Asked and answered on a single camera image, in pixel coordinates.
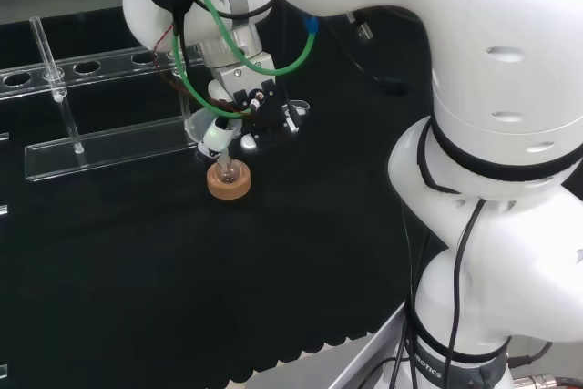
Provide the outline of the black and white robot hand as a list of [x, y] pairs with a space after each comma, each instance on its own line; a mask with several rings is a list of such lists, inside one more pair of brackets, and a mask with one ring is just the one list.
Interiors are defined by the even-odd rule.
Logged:
[[273, 76], [261, 75], [233, 56], [202, 57], [212, 74], [207, 106], [191, 116], [187, 133], [208, 159], [232, 145], [252, 154], [293, 139], [310, 115], [304, 100], [291, 100]]

